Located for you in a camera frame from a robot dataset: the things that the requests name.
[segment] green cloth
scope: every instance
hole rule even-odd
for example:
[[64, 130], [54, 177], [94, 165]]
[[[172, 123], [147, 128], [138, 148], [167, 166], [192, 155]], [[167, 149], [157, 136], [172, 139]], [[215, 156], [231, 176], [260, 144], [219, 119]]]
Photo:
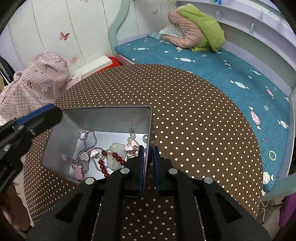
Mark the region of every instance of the green cloth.
[[194, 22], [204, 34], [200, 43], [191, 49], [192, 51], [219, 51], [225, 43], [225, 38], [220, 25], [213, 17], [201, 12], [192, 4], [179, 9], [178, 13]]

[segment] polka dot tablecloth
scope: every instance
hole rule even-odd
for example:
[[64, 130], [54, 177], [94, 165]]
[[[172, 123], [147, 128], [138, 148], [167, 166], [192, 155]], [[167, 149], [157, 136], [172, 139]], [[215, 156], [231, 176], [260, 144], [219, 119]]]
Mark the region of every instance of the polka dot tablecloth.
[[[192, 178], [212, 177], [256, 216], [263, 176], [257, 139], [238, 107], [209, 82], [163, 65], [120, 66], [82, 80], [55, 104], [151, 106], [161, 156]], [[76, 187], [41, 165], [49, 132], [35, 138], [26, 155], [25, 195], [35, 222]], [[143, 198], [125, 199], [123, 240], [175, 239], [173, 198], [158, 197], [153, 180], [148, 173]]]

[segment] bracelet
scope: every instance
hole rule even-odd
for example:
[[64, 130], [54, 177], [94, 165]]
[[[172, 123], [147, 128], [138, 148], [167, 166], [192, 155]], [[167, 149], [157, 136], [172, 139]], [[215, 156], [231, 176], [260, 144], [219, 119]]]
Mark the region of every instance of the bracelet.
[[276, 153], [274, 151], [270, 150], [269, 151], [269, 158], [270, 158], [270, 160], [275, 161], [276, 160]]

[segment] pink checkered cloth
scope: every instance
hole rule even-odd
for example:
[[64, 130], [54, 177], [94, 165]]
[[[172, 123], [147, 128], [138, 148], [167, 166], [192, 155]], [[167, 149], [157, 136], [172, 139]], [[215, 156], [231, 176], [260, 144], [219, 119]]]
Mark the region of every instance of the pink checkered cloth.
[[25, 116], [53, 103], [81, 78], [70, 79], [67, 62], [58, 54], [44, 52], [35, 57], [23, 72], [0, 94], [0, 115], [6, 120]]

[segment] metal screw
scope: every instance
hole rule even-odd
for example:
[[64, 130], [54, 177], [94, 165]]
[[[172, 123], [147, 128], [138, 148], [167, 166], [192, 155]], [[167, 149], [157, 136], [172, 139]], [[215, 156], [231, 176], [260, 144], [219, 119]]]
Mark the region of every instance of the metal screw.
[[11, 145], [10, 145], [10, 144], [7, 144], [7, 145], [4, 147], [4, 151], [5, 151], [5, 152], [8, 152], [10, 148], [11, 148]]
[[85, 179], [85, 183], [86, 183], [87, 185], [91, 185], [91, 184], [94, 183], [94, 179], [93, 179], [92, 177], [89, 177], [89, 178]]
[[24, 128], [25, 126], [24, 125], [20, 125], [17, 129], [20, 131]]
[[210, 177], [205, 177], [204, 182], [207, 183], [207, 184], [211, 184], [211, 183], [213, 183], [213, 179], [210, 178]]
[[175, 175], [175, 174], [177, 174], [178, 173], [178, 170], [177, 169], [175, 169], [175, 168], [171, 168], [171, 169], [169, 169], [169, 174], [172, 174], [172, 175]]
[[129, 173], [129, 169], [128, 169], [127, 167], [124, 167], [124, 168], [121, 168], [121, 169], [120, 169], [120, 172], [121, 172], [122, 174], [128, 174], [128, 173]]

